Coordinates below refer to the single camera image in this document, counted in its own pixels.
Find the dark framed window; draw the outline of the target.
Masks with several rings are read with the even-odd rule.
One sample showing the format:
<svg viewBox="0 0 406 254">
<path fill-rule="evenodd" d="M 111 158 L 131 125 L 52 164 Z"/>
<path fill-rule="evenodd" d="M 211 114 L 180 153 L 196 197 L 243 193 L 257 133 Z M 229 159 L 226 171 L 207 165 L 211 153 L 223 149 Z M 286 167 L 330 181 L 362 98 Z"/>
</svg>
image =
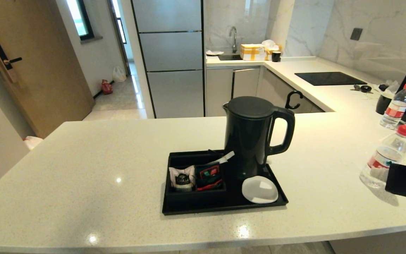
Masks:
<svg viewBox="0 0 406 254">
<path fill-rule="evenodd" d="M 81 42 L 94 39 L 95 35 L 84 0 L 66 0 L 66 3 L 72 15 L 73 23 Z"/>
</svg>

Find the black cabinet hook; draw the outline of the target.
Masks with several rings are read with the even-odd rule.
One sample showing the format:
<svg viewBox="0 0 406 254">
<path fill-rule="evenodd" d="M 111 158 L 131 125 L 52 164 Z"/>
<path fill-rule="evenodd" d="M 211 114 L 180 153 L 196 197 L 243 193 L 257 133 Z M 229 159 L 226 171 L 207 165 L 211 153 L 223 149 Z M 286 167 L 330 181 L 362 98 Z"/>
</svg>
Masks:
<svg viewBox="0 0 406 254">
<path fill-rule="evenodd" d="M 300 91 L 298 91 L 298 90 L 293 90 L 293 91 L 291 91 L 290 93 L 288 93 L 288 95 L 287 95 L 287 100 L 286 100 L 286 103 L 285 103 L 285 108 L 287 108 L 287 109 L 290 109 L 290 110 L 294 110 L 294 109 L 298 109 L 299 107 L 300 107 L 300 103 L 297 103 L 295 106 L 292 106 L 290 103 L 291 103 L 291 97 L 293 96 L 293 95 L 295 95 L 295 94 L 297 94 L 299 97 L 300 97 L 300 99 L 303 99 L 303 93 L 301 93 Z"/>
</svg>

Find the black mug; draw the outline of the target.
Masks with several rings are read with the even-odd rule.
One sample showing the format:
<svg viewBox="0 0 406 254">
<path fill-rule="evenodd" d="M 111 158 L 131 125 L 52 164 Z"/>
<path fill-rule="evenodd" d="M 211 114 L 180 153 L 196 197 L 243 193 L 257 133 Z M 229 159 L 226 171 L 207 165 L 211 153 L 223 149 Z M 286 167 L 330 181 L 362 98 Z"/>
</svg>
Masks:
<svg viewBox="0 0 406 254">
<path fill-rule="evenodd" d="M 384 115 L 394 96 L 395 94 L 393 93 L 382 93 L 377 100 L 375 112 Z"/>
</svg>

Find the red orange packet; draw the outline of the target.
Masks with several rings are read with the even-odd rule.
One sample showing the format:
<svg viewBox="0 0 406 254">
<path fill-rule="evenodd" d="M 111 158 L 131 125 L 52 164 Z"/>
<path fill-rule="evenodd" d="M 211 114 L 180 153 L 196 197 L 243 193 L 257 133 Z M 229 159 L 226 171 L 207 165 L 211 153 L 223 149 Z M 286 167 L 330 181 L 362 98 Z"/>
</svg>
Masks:
<svg viewBox="0 0 406 254">
<path fill-rule="evenodd" d="M 217 189 L 220 189 L 222 185 L 223 185 L 223 180 L 218 180 L 218 181 L 215 181 L 214 183 L 210 183 L 210 184 L 202 186 L 202 187 L 197 187 L 197 191 L 202 192 L 202 191 L 217 190 Z"/>
</svg>

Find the black electric kettle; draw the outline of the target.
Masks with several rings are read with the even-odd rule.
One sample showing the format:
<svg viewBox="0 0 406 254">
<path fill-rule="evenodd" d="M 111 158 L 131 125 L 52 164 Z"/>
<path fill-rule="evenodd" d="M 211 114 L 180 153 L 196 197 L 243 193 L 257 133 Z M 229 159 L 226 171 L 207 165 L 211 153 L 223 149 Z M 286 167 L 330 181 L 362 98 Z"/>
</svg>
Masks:
<svg viewBox="0 0 406 254">
<path fill-rule="evenodd" d="M 241 96 L 223 105 L 227 115 L 224 150 L 234 152 L 230 160 L 232 177 L 245 180 L 257 176 L 270 155 L 286 152 L 295 130 L 295 115 L 290 109 L 252 96 Z M 287 123 L 283 142 L 271 146 L 276 119 Z"/>
</svg>

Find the clear plastic wrap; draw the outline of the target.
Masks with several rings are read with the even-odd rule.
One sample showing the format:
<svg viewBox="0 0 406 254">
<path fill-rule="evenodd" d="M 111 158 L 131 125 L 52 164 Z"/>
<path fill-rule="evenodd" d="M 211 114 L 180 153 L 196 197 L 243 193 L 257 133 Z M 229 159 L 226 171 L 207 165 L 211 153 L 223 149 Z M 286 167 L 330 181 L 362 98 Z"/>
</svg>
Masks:
<svg viewBox="0 0 406 254">
<path fill-rule="evenodd" d="M 383 83 L 383 84 L 389 85 L 389 87 L 388 87 L 385 91 L 380 91 L 379 88 L 378 88 L 378 86 L 379 86 L 380 84 L 376 84 L 376 85 L 372 85 L 372 92 L 377 92 L 377 93 L 379 93 L 379 94 L 382 94 L 382 93 L 393 93 L 393 94 L 396 94 L 396 92 L 397 92 L 397 90 L 398 90 L 398 87 L 399 87 L 399 84 L 398 84 L 397 81 L 387 80 L 387 81 L 386 81 L 385 83 Z"/>
</svg>

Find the clear water bottle red cap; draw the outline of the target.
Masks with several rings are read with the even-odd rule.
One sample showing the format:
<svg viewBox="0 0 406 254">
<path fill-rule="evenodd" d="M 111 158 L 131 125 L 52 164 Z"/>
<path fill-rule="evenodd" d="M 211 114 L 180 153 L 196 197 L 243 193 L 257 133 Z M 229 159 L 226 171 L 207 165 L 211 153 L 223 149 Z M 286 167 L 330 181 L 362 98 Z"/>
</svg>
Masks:
<svg viewBox="0 0 406 254">
<path fill-rule="evenodd" d="M 390 166 L 403 161 L 406 155 L 406 125 L 400 125 L 378 146 L 360 173 L 361 182 L 371 188 L 385 186 Z"/>
<path fill-rule="evenodd" d="M 395 129 L 406 111 L 406 84 L 396 93 L 388 105 L 379 124 L 387 129 Z"/>
</svg>

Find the white tea bag packet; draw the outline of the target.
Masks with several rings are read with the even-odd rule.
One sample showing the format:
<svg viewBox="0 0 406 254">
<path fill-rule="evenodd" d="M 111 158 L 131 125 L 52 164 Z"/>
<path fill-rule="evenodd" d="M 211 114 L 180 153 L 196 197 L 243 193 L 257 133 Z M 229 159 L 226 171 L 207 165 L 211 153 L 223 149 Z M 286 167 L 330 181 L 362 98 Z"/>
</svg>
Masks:
<svg viewBox="0 0 406 254">
<path fill-rule="evenodd" d="M 169 167 L 171 186 L 176 192 L 192 192 L 195 186 L 195 166 L 185 169 Z"/>
</svg>

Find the dark green and red box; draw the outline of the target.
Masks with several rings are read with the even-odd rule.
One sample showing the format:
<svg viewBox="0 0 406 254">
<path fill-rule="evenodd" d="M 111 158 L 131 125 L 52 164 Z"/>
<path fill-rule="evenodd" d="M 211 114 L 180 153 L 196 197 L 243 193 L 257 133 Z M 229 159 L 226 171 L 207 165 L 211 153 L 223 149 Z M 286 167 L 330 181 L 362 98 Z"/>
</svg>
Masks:
<svg viewBox="0 0 406 254">
<path fill-rule="evenodd" d="M 197 165 L 196 180 L 200 186 L 206 186 L 221 180 L 220 164 Z"/>
</svg>

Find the black serving tray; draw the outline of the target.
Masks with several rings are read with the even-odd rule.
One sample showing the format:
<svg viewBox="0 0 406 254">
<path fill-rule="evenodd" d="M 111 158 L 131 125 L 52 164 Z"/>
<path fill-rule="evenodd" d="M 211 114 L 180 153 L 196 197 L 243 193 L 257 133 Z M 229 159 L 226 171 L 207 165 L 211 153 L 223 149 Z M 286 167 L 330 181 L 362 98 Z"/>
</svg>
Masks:
<svg viewBox="0 0 406 254">
<path fill-rule="evenodd" d="M 266 165 L 263 169 L 259 171 L 259 175 L 271 180 L 278 188 L 279 198 L 277 201 L 271 204 L 253 204 L 243 197 L 241 192 L 242 181 L 231 179 L 226 172 L 224 175 L 227 180 L 227 196 L 225 199 L 217 204 L 202 206 L 202 205 L 185 205 L 176 206 L 168 205 L 164 201 L 162 205 L 162 213 L 165 216 L 170 215 L 184 215 L 192 213 L 205 213 L 205 212 L 222 212 L 231 210 L 241 210 L 241 209 L 251 209 L 251 208 L 263 208 L 263 207 L 273 207 L 273 206 L 286 206 L 288 204 L 288 198 L 286 197 L 284 191 L 282 190 L 279 182 L 277 181 L 274 173 L 272 172 L 269 165 Z"/>
</svg>

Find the black divided organizer box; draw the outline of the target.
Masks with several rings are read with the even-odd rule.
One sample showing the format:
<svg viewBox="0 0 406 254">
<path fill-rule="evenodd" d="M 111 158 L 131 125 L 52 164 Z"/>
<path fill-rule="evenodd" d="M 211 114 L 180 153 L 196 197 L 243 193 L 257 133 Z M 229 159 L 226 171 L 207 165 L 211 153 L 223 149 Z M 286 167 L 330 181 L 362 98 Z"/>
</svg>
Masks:
<svg viewBox="0 0 406 254">
<path fill-rule="evenodd" d="M 190 152 L 172 152 L 168 156 L 168 168 L 185 169 L 191 165 L 195 166 L 195 186 L 192 192 L 176 192 L 171 186 L 169 170 L 167 169 L 167 178 L 165 183 L 164 201 L 168 205 L 185 206 L 185 205 L 212 205 L 217 204 L 227 196 L 227 180 L 222 171 L 227 163 L 220 164 L 221 179 L 223 185 L 220 189 L 198 192 L 196 180 L 196 166 L 205 165 L 224 156 L 223 150 L 206 150 Z"/>
</svg>

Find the grey corner cabinet front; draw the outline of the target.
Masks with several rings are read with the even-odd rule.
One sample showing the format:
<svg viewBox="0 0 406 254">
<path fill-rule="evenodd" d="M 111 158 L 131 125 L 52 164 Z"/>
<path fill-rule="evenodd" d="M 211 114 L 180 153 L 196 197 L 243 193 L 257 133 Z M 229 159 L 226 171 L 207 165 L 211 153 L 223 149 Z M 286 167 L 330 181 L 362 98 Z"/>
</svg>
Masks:
<svg viewBox="0 0 406 254">
<path fill-rule="evenodd" d="M 288 94 L 296 89 L 288 85 L 284 80 L 275 75 L 272 71 L 263 68 L 262 79 L 258 82 L 257 97 L 271 102 L 275 106 L 285 108 L 287 104 Z M 320 107 L 316 106 L 305 96 L 300 98 L 300 94 L 294 93 L 290 97 L 289 106 L 298 108 L 291 108 L 295 114 L 309 114 L 309 113 L 322 113 L 324 112 Z"/>
</svg>

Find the chrome sink faucet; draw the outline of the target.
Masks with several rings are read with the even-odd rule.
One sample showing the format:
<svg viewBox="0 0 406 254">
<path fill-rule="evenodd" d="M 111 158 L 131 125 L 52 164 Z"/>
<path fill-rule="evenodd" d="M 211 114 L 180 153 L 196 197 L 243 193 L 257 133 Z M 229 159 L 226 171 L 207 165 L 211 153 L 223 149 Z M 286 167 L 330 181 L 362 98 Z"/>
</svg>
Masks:
<svg viewBox="0 0 406 254">
<path fill-rule="evenodd" d="M 237 28 L 232 26 L 230 28 L 229 36 L 232 38 L 232 53 L 235 54 L 238 50 L 237 47 Z"/>
</svg>

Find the white plastic bag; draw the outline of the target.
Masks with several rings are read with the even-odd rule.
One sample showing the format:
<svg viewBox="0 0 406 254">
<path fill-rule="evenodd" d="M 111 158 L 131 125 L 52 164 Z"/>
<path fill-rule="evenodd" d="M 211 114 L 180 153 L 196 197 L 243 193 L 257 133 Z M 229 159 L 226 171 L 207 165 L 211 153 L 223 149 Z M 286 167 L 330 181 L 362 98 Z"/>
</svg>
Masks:
<svg viewBox="0 0 406 254">
<path fill-rule="evenodd" d="M 115 66 L 112 72 L 112 78 L 116 83 L 125 82 L 127 75 L 124 71 L 124 68 L 120 66 Z"/>
</svg>

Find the grey cabinet door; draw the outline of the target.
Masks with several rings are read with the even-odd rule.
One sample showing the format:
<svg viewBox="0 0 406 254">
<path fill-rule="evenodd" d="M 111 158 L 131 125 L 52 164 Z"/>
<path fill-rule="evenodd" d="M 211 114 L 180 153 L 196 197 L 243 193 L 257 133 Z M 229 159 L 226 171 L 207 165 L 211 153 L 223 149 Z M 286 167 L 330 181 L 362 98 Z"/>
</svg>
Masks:
<svg viewBox="0 0 406 254">
<path fill-rule="evenodd" d="M 206 116 L 224 117 L 222 106 L 232 97 L 233 69 L 208 69 L 206 75 Z"/>
<path fill-rule="evenodd" d="M 260 69 L 238 69 L 233 71 L 232 98 L 255 97 L 258 88 Z"/>
</svg>

